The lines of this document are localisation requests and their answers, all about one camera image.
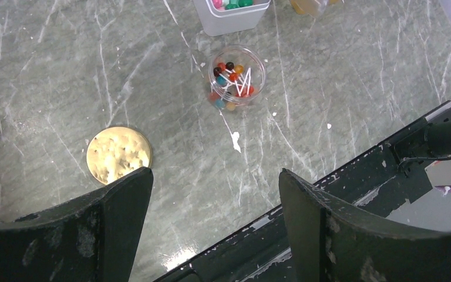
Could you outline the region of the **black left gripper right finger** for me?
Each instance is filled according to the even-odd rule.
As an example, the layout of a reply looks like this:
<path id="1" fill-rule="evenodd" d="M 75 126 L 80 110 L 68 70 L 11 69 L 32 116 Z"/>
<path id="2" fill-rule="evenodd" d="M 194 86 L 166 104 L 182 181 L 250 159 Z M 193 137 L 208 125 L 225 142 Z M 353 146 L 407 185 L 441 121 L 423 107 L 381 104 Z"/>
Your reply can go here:
<path id="1" fill-rule="evenodd" d="M 298 281 L 451 281 L 451 232 L 377 216 L 287 169 L 279 191 Z"/>

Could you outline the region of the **white tin of pastel candies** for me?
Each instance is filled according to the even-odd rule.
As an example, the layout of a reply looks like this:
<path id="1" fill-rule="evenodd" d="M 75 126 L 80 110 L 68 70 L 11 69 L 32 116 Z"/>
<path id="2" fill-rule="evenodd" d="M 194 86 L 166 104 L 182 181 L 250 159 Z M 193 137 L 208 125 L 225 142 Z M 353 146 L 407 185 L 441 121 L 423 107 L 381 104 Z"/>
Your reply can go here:
<path id="1" fill-rule="evenodd" d="M 253 5 L 217 9 L 213 1 L 193 1 L 203 31 L 208 36 L 226 35 L 255 28 L 271 1 L 253 1 Z"/>

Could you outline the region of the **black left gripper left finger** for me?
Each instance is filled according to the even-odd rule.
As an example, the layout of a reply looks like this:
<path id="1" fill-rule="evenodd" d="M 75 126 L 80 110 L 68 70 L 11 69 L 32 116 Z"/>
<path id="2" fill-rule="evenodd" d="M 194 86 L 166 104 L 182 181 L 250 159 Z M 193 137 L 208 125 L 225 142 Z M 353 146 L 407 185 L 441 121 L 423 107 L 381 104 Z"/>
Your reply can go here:
<path id="1" fill-rule="evenodd" d="M 137 169 L 70 201 L 0 223 L 0 281 L 127 281 L 153 186 Z"/>

